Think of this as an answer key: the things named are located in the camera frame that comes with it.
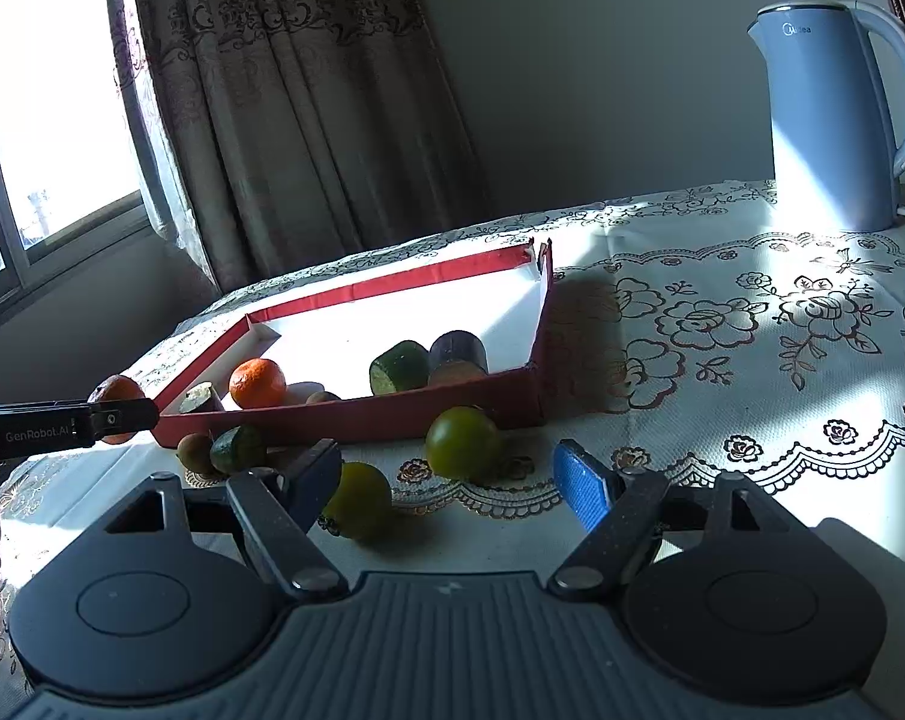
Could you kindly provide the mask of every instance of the curtain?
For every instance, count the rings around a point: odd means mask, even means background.
[[[115,54],[115,84],[122,96],[126,122],[139,168],[139,189],[150,223],[164,239],[185,251],[201,274],[185,284],[191,292],[221,295],[176,156],[163,125],[153,76],[139,37],[135,0],[106,0]],[[177,271],[182,277],[185,271]]]
[[[160,168],[144,169],[161,185],[154,224],[195,241],[223,290],[483,218],[417,0],[134,5],[144,56],[123,30],[130,65],[150,73],[127,106],[161,122],[148,148],[134,135]]]

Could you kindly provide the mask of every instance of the metal pivot bolt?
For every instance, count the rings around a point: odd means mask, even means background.
[[[339,574],[321,566],[301,568],[293,575],[292,585],[302,592],[326,593],[339,585]]]
[[[556,584],[564,590],[594,590],[603,584],[603,575],[588,565],[569,565],[556,571]]]

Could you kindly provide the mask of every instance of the electric kettle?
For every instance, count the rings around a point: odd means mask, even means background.
[[[869,32],[905,67],[903,24],[866,2],[781,2],[749,26],[766,60],[779,220],[848,232],[894,223],[905,138],[896,148]]]

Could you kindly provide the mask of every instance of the sky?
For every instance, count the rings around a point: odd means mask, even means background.
[[[106,0],[0,0],[0,164],[20,228],[50,232],[137,189]]]

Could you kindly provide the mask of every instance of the tablecloth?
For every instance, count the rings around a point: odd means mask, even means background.
[[[557,440],[574,437],[607,464],[662,470],[677,484],[708,485],[737,469],[877,586],[889,630],[867,695],[905,718],[905,223],[827,235],[781,221],[774,184],[741,181],[518,215],[239,290],[126,372],[155,394],[254,308],[552,239],[547,425],[509,434],[489,485],[432,476],[422,442],[345,447],[347,461],[386,473],[410,517],[377,548],[318,527],[310,537],[352,581],[382,568],[545,577],[583,535],[550,478]],[[0,490],[5,607],[158,469],[180,470],[149,436],[21,466]],[[0,718],[26,690],[1,630]]]

